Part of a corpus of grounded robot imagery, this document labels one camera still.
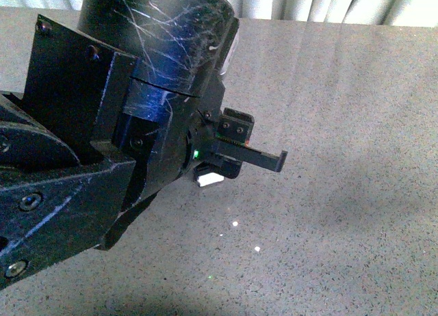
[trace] scratch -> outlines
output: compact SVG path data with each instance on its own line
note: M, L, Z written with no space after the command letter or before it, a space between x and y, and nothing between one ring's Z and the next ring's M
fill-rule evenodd
M155 73L155 67L153 66L152 60L149 57L149 54L147 53L146 49L144 48L144 40L142 39L142 35L140 34L140 31L138 29L138 25L136 23L136 19L134 18L134 14L132 14L131 8L128 6L127 2L125 0L122 0L124 5L126 6L126 8L128 9L131 18L132 18L132 23L134 24L134 27L136 28L137 31L137 35L138 35L138 39L140 40L140 44L142 45L142 50L143 50L143 55L148 59L148 61L151 63L151 68L153 71L153 74L155 76L157 76L157 74Z
M168 137L169 131L170 131L170 124L172 123L172 120L173 120L173 108L172 108L172 105L170 104L170 102L169 102L169 100L167 98L166 98L166 102L167 102L167 104L168 104L168 106L170 108L170 110L167 110L167 108L166 108L166 111L170 113L170 116L169 116L169 120L167 122L166 133L164 134L164 139L163 139L163 144L162 144L162 152L160 153L160 158L159 158L160 162L163 161L163 156L164 156L163 149L164 149L164 145L166 145L166 140L167 140L167 137Z
M64 201L62 202L62 204L58 205L55 207L55 209L50 212L47 216L45 216L39 223L37 223L36 226L34 226L30 231L28 231L26 233L26 235L22 238L19 239L18 241L11 243L6 249L2 250L0 252L0 256L3 256L5 254L10 253L11 251L13 251L13 249L15 249L16 247L18 247L19 245L21 245L26 239L28 239L29 237L31 237L37 230L39 230L41 227L43 227L47 222L50 221L50 219L52 219L53 217L55 217L71 200L72 198L74 198L81 190L83 189L83 185L78 186L77 189L75 189L75 192L73 193L73 195L71 196L67 196Z
M144 17L151 18L151 16L149 16L148 14L145 14L145 13L139 11L139 10L135 10L135 9L132 8L132 11L133 11L133 12L136 12L136 13L138 13L138 14L140 14L140 15L143 15Z

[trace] screw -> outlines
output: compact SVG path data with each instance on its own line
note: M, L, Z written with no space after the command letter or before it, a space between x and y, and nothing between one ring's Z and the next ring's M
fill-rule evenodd
M49 22L44 20L38 20L36 22L36 31L42 36L50 36L52 31L52 26Z
M42 202L42 195L39 193L32 193L21 199L20 210L32 211L35 210Z
M87 47L86 55L90 61L98 61L99 60L99 50L95 46L93 46L92 44Z
M20 276L27 268L29 263L26 260L20 260L16 263L13 263L6 269L5 277L6 278L15 278Z
M138 137L132 137L129 143L134 150L139 150L143 147L143 140Z
M3 135L0 135L0 153L8 152L10 147L11 147L11 143L9 139Z

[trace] speckled granite surface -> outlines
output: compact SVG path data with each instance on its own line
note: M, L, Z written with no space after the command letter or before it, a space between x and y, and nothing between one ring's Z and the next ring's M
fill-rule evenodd
M3 90L24 87L36 13L0 8ZM437 39L242 21L224 106L284 171L173 183L109 252L0 292L0 315L438 315Z

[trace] scratched black surface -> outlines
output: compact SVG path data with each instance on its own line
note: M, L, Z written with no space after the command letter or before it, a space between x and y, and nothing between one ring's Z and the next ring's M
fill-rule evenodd
M225 0L87 0L79 29L142 57L135 77L200 96L233 16Z

